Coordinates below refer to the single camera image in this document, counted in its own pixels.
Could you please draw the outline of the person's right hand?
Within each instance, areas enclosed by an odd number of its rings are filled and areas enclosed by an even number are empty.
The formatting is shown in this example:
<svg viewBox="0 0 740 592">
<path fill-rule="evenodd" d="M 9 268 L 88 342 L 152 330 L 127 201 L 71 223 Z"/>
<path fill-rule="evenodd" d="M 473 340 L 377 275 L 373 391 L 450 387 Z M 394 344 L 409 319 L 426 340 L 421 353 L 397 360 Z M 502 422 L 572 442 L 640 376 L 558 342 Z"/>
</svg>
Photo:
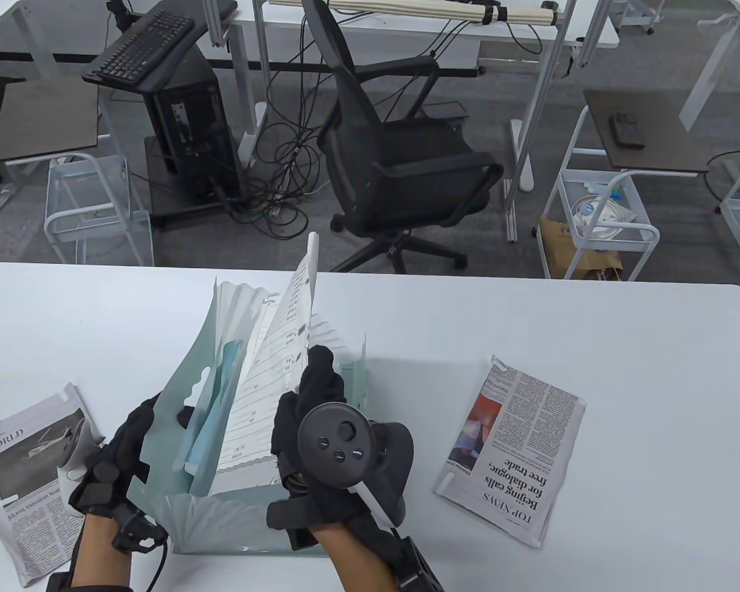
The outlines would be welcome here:
<svg viewBox="0 0 740 592">
<path fill-rule="evenodd" d="M 406 516 L 412 435 L 348 404 L 333 362 L 327 347 L 311 347 L 297 391 L 279 400 L 271 452 L 289 497 L 268 506 L 266 523 L 286 531 L 294 550 L 315 544 L 316 527 L 336 524 L 387 563 L 412 560 L 413 542 L 395 533 Z"/>
</svg>

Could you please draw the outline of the person's left hand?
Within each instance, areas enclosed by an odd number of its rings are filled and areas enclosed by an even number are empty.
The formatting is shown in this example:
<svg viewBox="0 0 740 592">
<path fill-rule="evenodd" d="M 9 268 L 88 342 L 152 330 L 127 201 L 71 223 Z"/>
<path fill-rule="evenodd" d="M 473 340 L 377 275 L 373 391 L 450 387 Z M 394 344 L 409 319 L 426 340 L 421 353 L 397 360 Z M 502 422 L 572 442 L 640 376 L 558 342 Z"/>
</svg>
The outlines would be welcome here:
<svg viewBox="0 0 740 592">
<path fill-rule="evenodd" d="M 141 451 L 158 398 L 156 394 L 133 409 L 113 438 L 86 460 L 83 481 L 68 499 L 77 513 L 112 518 L 118 508 L 137 510 L 127 492 L 133 479 L 148 478 L 150 467 L 141 461 Z"/>
</svg>

